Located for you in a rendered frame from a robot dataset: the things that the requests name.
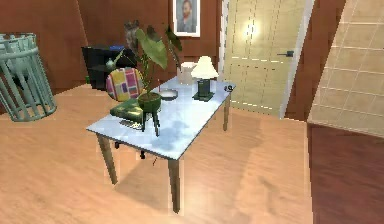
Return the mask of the pale blue table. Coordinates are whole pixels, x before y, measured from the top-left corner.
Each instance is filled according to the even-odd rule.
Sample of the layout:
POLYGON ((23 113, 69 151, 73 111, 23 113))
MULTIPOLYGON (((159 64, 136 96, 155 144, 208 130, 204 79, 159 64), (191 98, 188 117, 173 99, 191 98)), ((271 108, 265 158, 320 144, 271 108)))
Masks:
POLYGON ((163 83, 161 85, 163 90, 174 89, 178 92, 178 97, 161 104, 158 113, 159 136, 155 135, 152 127, 146 127, 144 131, 125 127, 121 124, 120 118, 112 115, 107 115, 88 126, 87 130, 97 136, 111 182, 117 182, 109 144, 111 140, 164 158, 168 161, 173 211, 179 212, 179 159, 220 107, 224 108, 225 116, 229 115, 232 92, 224 90, 228 85, 231 85, 233 90, 236 88, 236 85, 230 82, 212 82, 211 89, 214 95, 208 102, 204 102, 193 98, 197 92, 195 85, 183 85, 175 78, 163 83))

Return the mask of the white bowl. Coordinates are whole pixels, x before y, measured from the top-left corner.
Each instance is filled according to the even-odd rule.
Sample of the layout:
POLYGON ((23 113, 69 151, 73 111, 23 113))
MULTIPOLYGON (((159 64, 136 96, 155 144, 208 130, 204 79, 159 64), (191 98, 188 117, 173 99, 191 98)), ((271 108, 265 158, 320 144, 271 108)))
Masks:
POLYGON ((172 101, 178 97, 178 92, 176 90, 168 89, 160 92, 161 99, 165 101, 172 101))

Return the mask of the cream shade table lamp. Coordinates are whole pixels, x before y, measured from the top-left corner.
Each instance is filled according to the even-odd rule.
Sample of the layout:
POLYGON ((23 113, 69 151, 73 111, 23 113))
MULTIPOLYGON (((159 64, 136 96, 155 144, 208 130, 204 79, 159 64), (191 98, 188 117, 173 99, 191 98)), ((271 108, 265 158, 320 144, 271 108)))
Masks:
POLYGON ((193 96, 195 100, 208 102, 214 95, 210 91, 210 81, 219 76, 209 56, 201 56, 191 72, 191 76, 197 79, 198 90, 193 96))

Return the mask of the green potted house plant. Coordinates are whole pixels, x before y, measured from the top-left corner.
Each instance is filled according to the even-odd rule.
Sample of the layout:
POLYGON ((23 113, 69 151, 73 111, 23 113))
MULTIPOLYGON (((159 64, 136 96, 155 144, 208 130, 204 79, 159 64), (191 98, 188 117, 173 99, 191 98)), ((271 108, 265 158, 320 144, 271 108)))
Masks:
POLYGON ((152 82, 155 77, 155 67, 159 66, 165 70, 168 67, 168 54, 172 55, 176 66, 180 67, 181 63, 176 51, 181 51, 182 45, 170 26, 164 30, 165 38, 162 38, 152 26, 148 26, 146 31, 139 28, 135 35, 142 50, 137 57, 142 68, 140 74, 143 92, 138 97, 138 104, 143 111, 142 130, 145 130, 147 115, 150 114, 155 135, 159 136, 158 110, 161 106, 161 96, 159 93, 153 92, 152 82))

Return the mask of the colourful patchwork office chair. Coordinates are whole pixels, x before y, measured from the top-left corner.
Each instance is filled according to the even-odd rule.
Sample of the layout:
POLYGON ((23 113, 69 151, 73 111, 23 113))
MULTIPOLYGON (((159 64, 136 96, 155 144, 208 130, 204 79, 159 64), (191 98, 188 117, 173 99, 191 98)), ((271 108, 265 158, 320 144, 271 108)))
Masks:
POLYGON ((127 120, 134 128, 140 129, 143 111, 137 98, 143 90, 141 73, 131 67, 115 69, 106 79, 106 89, 108 95, 118 102, 110 110, 110 114, 127 120))

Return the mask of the cream panelled room door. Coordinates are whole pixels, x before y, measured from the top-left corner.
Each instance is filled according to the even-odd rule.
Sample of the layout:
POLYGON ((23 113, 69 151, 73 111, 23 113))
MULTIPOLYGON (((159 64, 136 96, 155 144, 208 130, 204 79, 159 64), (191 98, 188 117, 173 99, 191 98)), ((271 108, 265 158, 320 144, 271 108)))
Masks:
POLYGON ((229 0, 224 78, 232 105, 281 118, 308 0, 229 0), (293 57, 277 55, 294 51, 293 57))

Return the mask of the framed portrait picture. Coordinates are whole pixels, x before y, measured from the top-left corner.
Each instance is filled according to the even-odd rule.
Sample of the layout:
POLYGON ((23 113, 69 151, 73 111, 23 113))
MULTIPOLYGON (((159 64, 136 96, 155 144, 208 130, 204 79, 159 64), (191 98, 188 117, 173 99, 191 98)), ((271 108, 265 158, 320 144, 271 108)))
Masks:
POLYGON ((172 0, 173 31, 180 37, 200 36, 200 0, 172 0))

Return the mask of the black shelf unit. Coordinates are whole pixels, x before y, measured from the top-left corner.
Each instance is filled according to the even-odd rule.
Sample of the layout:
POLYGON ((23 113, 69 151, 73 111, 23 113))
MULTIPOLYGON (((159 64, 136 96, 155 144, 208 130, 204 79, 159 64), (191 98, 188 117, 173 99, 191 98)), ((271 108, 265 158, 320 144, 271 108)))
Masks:
POLYGON ((107 62, 109 60, 114 61, 121 51, 124 53, 116 62, 116 67, 136 68, 137 62, 133 52, 124 46, 84 46, 82 48, 89 81, 93 89, 106 90, 106 79, 112 71, 107 66, 107 62))

